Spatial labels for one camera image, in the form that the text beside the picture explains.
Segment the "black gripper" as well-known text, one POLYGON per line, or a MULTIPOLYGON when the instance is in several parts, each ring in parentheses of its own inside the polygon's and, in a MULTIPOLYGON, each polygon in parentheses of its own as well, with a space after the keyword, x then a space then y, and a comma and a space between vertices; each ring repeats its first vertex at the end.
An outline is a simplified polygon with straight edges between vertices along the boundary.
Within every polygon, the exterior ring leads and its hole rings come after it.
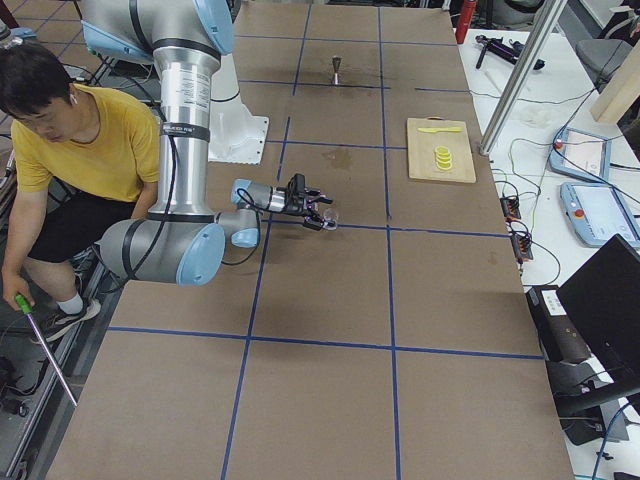
POLYGON ((305 228, 324 230, 317 203, 331 205, 333 200, 318 189, 308 188, 303 174, 294 174, 285 187, 284 214, 301 217, 305 228))

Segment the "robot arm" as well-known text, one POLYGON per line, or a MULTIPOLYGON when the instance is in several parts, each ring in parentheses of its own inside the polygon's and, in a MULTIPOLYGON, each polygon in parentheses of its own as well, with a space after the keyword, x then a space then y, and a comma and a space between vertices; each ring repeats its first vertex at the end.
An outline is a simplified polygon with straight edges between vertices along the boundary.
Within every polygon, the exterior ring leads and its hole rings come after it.
POLYGON ((89 1, 83 33, 105 56, 155 67, 160 81, 160 181, 143 220, 111 226, 102 260, 124 280, 203 285, 216 275, 227 246, 255 248, 265 212, 295 216, 306 228, 332 230, 332 211, 303 175, 274 187, 238 179, 234 210, 207 201, 210 162, 256 164, 269 121, 243 104, 234 60, 232 11, 224 1, 89 1))

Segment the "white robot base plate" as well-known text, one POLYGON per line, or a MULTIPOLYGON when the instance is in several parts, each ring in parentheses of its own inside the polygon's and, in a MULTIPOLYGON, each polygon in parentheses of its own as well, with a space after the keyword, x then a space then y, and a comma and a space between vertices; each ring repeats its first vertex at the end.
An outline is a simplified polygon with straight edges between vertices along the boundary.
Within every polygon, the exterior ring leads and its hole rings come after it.
POLYGON ((269 128, 269 118, 231 118, 219 115, 211 121, 208 161, 229 164, 261 163, 269 128))

